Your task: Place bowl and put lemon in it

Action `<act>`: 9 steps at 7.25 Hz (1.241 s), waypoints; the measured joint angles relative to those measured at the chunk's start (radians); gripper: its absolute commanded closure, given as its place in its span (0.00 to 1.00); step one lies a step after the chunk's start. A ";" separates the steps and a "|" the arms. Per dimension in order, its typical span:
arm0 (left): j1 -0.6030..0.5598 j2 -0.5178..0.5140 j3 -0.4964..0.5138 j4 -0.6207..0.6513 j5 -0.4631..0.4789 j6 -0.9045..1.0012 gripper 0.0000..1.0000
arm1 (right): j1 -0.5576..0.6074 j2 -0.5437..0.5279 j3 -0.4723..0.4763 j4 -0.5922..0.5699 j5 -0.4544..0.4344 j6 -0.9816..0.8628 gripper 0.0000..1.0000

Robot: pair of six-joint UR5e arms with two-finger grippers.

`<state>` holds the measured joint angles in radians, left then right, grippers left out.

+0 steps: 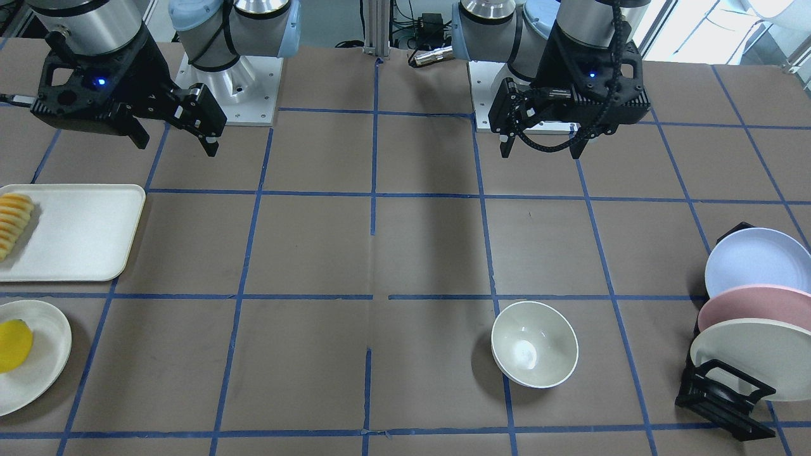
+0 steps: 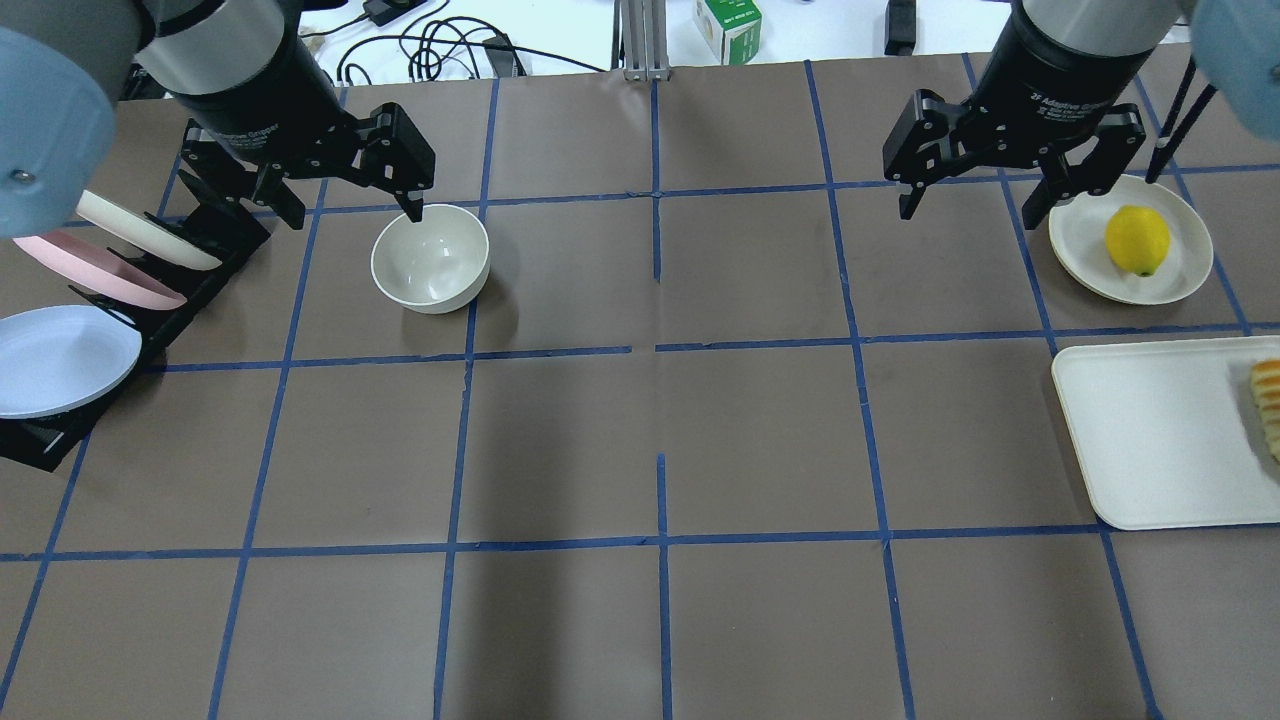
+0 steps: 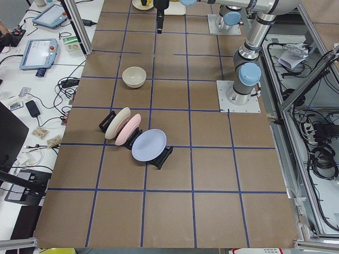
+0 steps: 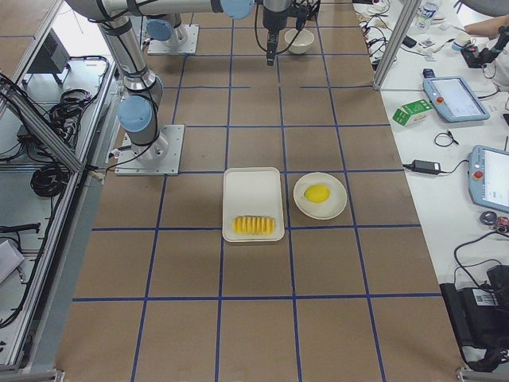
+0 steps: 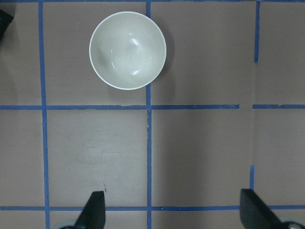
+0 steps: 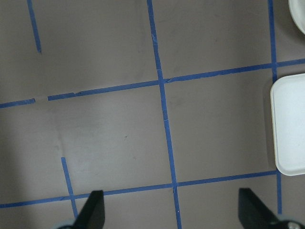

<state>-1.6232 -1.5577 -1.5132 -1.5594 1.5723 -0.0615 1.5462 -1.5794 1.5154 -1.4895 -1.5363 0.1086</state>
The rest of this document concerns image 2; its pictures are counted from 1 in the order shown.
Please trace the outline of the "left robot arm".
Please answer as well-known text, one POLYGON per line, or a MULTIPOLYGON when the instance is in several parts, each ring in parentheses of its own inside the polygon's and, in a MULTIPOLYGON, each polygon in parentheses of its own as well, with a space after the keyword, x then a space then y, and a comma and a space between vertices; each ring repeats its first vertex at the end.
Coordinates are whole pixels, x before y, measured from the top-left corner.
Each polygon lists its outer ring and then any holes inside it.
POLYGON ((339 179, 392 196, 420 222, 436 156, 388 102, 358 119, 307 49, 300 22, 324 1, 5 1, 3 236, 68 219, 110 151, 132 67, 206 140, 187 163, 233 204, 300 228, 292 179, 339 179))

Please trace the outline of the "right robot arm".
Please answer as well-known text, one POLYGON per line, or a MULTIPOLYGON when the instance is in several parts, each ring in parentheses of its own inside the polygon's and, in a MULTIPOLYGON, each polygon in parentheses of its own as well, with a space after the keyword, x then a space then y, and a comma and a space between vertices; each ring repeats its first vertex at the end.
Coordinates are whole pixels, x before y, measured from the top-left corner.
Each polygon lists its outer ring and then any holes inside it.
POLYGON ((1253 136, 1276 142, 1275 1, 1015 1, 972 94, 951 104, 920 88, 890 131, 883 174, 902 190, 900 217, 913 218, 929 186, 978 167, 1039 170, 1021 209, 1028 229, 1078 195, 1110 192, 1147 136, 1119 96, 1178 20, 1207 87, 1149 177, 1219 94, 1253 136))

